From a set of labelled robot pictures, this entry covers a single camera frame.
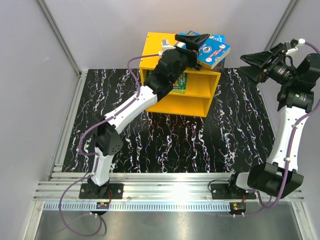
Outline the blue 130-Storey Treehouse book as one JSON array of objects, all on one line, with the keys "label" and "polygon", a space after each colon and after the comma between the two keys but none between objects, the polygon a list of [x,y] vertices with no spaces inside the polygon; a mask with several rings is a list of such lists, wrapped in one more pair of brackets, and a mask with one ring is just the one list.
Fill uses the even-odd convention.
[{"label": "blue 130-Storey Treehouse book", "polygon": [[[186,45],[183,42],[177,41],[174,46],[176,48],[186,49]],[[197,64],[213,69],[215,65],[229,54],[230,50],[231,47],[228,44],[215,41],[209,37],[198,51],[196,51]],[[189,68],[197,69],[197,64]]]}]

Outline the dark Tale of Two Cities book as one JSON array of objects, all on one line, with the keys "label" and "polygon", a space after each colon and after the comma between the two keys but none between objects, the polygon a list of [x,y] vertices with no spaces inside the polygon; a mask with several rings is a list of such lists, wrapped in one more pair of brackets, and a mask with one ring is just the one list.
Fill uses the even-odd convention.
[{"label": "dark Tale of Two Cities book", "polygon": [[200,65],[199,63],[197,64],[197,69],[198,70],[204,69],[204,70],[213,71],[213,72],[222,72],[224,70],[224,66],[225,66],[225,58],[223,58],[217,65],[215,65],[213,69]]}]

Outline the green 104-Storey Treehouse book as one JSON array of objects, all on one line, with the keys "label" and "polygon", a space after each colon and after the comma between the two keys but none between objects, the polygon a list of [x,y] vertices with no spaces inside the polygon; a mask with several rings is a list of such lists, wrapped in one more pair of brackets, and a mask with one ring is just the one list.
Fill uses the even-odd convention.
[{"label": "green 104-Storey Treehouse book", "polygon": [[188,79],[188,74],[187,73],[182,73],[179,78],[175,81],[173,84],[174,89],[178,90],[186,90],[187,88],[187,79]]}]

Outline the lime green 65-Storey Treehouse book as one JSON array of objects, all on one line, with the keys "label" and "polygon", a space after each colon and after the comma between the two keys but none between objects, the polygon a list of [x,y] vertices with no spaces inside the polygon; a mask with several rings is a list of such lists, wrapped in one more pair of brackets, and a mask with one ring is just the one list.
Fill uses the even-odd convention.
[{"label": "lime green 65-Storey Treehouse book", "polygon": [[175,94],[185,94],[186,90],[185,89],[180,89],[180,88],[173,88],[171,90],[171,93],[175,93]]}]

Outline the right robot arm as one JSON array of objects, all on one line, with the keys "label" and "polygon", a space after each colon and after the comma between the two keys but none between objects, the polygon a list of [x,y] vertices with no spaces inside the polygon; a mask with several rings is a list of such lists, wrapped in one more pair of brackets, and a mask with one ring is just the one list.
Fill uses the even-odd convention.
[{"label": "right robot arm", "polygon": [[268,79],[280,84],[277,94],[278,130],[265,163],[248,173],[234,173],[226,186],[233,199],[250,191],[283,199],[299,188],[304,177],[298,174],[298,150],[307,119],[318,108],[314,92],[320,78],[320,51],[304,38],[292,39],[266,51],[245,54],[239,71],[255,84]]}]

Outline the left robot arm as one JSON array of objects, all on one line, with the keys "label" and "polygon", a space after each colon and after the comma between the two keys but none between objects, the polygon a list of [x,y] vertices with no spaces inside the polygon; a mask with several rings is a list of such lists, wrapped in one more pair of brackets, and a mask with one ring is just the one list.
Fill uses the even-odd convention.
[{"label": "left robot arm", "polygon": [[123,147],[120,134],[124,128],[148,107],[162,100],[173,89],[174,83],[187,68],[196,68],[201,46],[210,34],[183,35],[176,34],[175,40],[185,44],[170,45],[166,39],[161,42],[159,60],[151,75],[137,85],[137,91],[115,110],[100,116],[97,123],[82,135],[79,141],[79,152],[87,134],[93,132],[95,141],[94,163],[91,175],[87,177],[90,193],[97,199],[107,195],[110,182],[110,170],[114,156]]}]

